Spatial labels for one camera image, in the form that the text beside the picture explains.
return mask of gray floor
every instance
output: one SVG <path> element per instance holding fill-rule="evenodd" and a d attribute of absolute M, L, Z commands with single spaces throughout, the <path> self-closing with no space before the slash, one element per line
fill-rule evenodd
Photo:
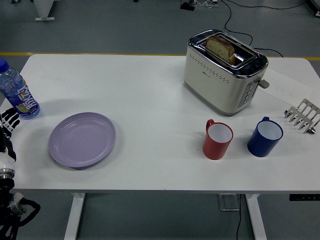
<path fill-rule="evenodd" d="M 304 0 L 234 0 L 246 6 L 286 8 Z M 34 3 L 0 0 L 0 58 L 19 71 L 25 53 L 186 54 L 190 37 L 208 29 L 226 31 L 228 7 L 180 9 L 179 0 L 61 0 L 50 22 L 35 22 Z M 251 46 L 284 57 L 313 59 L 320 75 L 320 18 L 307 3 L 292 9 L 245 8 L 225 0 L 232 10 L 227 28 L 253 37 Z M 249 44 L 247 35 L 230 33 Z M 279 56 L 261 50 L 269 57 Z M 63 239 L 72 196 L 23 192 L 41 211 L 21 227 L 18 240 Z M 254 235 L 242 196 L 239 239 Z M 259 205 L 269 240 L 319 239 L 320 202 L 290 202 L 288 194 L 261 195 Z M 87 194 L 78 239 L 236 239 L 239 212 L 219 210 L 215 194 Z"/>

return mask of power cord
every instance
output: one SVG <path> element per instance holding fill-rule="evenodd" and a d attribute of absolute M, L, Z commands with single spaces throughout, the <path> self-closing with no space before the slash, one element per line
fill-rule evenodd
<path fill-rule="evenodd" d="M 241 196 L 242 196 L 242 194 L 240 194 L 240 201 L 239 201 L 239 223 L 238 223 L 238 227 L 236 229 L 236 240 L 238 240 L 239 228 L 240 228 L 240 224 L 241 224 Z"/>
<path fill-rule="evenodd" d="M 310 0 L 307 0 L 307 1 L 305 1 L 305 2 L 303 2 L 303 3 L 301 3 L 301 4 L 299 4 L 299 5 L 296 5 L 296 6 L 284 7 L 284 8 L 277 8 L 277 7 L 264 6 L 264 5 L 259 5 L 259 6 L 245 6 L 245 5 L 238 4 L 238 3 L 234 2 L 234 1 L 231 1 L 231 0 L 227 0 L 227 1 L 228 1 L 228 2 L 231 2 L 231 3 L 235 4 L 235 5 L 238 5 L 238 6 L 240 6 L 240 7 L 244 7 L 244 8 L 269 8 L 269 9 L 274 9 L 274 10 L 286 10 L 286 9 L 297 8 L 297 7 L 299 7 L 299 6 L 303 5 L 303 4 L 306 4 L 306 3 L 309 2 Z M 232 17 L 232 11 L 231 11 L 231 8 L 229 7 L 229 5 L 224 2 L 224 0 L 221 0 L 221 2 L 223 2 L 223 3 L 228 7 L 229 12 L 230 12 L 229 19 L 228 19 L 228 20 L 226 21 L 226 23 L 224 24 L 224 28 L 225 28 L 228 32 L 231 32 L 231 33 L 242 34 L 242 35 L 249 36 L 249 37 L 251 38 L 251 41 L 250 41 L 250 43 L 249 43 L 249 46 L 250 46 L 250 45 L 252 44 L 253 40 L 254 40 L 253 37 L 252 37 L 250 34 L 244 33 L 244 32 L 232 31 L 232 30 L 230 30 L 230 29 L 227 28 L 227 24 L 228 24 L 228 22 L 230 21 L 230 19 L 231 19 L 231 17 Z M 278 53 L 282 58 L 284 57 L 284 56 L 283 56 L 280 52 L 278 52 L 277 50 L 273 50 L 273 49 L 270 49 L 270 48 L 260 48 L 260 47 L 254 47 L 254 48 L 257 49 L 257 50 L 273 51 L 273 52 Z"/>
<path fill-rule="evenodd" d="M 229 19 L 225 22 L 224 28 L 225 28 L 228 32 L 231 32 L 231 33 L 234 33 L 234 34 L 242 34 L 242 35 L 249 36 L 249 37 L 251 38 L 251 41 L 250 41 L 250 44 L 249 44 L 249 46 L 250 46 L 250 45 L 252 44 L 253 40 L 254 40 L 254 38 L 253 38 L 250 34 L 247 34 L 247 33 L 244 33 L 244 32 L 239 32 L 239 31 L 231 31 L 230 29 L 227 28 L 227 24 L 228 24 L 228 22 L 230 21 L 230 19 L 231 19 L 231 17 L 232 17 L 232 11 L 231 11 L 231 8 L 229 7 L 229 5 L 226 4 L 224 0 L 221 0 L 221 2 L 223 2 L 223 3 L 228 7 L 228 9 L 229 9 L 229 11 L 230 11 Z"/>
<path fill-rule="evenodd" d="M 231 0 L 227 0 L 227 1 L 228 1 L 228 2 L 231 2 L 231 3 L 235 4 L 235 5 L 238 5 L 238 6 L 240 6 L 240 7 L 245 7 L 245 8 L 268 8 L 268 9 L 275 9 L 275 10 L 285 10 L 285 9 L 294 9 L 294 8 L 296 8 L 296 7 L 299 7 L 299 6 L 303 5 L 303 4 L 306 4 L 306 3 L 309 2 L 310 0 L 307 0 L 307 1 L 305 1 L 305 2 L 303 2 L 303 3 L 301 3 L 301 4 L 299 4 L 299 5 L 296 5 L 296 6 L 285 7 L 285 8 L 277 8 L 277 7 L 264 6 L 264 5 L 262 5 L 262 6 L 245 6 L 245 5 L 241 5 L 241 4 L 236 3 L 236 2 L 234 2 L 234 1 L 231 1 Z"/>

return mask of plate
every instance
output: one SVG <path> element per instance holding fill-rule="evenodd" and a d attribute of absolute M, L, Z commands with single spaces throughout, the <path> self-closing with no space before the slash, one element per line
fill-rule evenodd
<path fill-rule="evenodd" d="M 82 112 L 60 122 L 49 137 L 49 151 L 58 163 L 83 168 L 102 160 L 116 140 L 114 124 L 104 115 Z"/>

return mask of toaster vent holes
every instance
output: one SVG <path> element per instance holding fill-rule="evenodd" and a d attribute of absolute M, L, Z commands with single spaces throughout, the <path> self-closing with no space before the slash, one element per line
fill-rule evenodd
<path fill-rule="evenodd" d="M 224 83 L 228 84 L 229 80 L 226 79 L 225 77 L 222 77 L 219 73 L 215 72 L 214 70 L 212 70 L 210 67 L 206 66 L 202 61 L 200 61 L 199 59 L 197 59 L 195 56 L 193 56 L 192 54 L 189 55 L 189 57 L 194 60 L 196 63 L 198 63 L 201 67 L 203 67 L 203 69 L 207 70 L 208 72 L 210 72 L 214 77 L 219 78 L 220 80 L 222 80 Z"/>

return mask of mug handle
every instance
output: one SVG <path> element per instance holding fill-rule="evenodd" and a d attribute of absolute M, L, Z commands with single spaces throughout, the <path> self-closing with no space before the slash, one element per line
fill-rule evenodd
<path fill-rule="evenodd" d="M 209 120 L 206 122 L 205 130 L 207 131 L 208 128 L 209 128 L 211 125 L 213 125 L 213 124 L 215 124 L 215 121 L 214 121 L 213 119 L 209 119 Z"/>

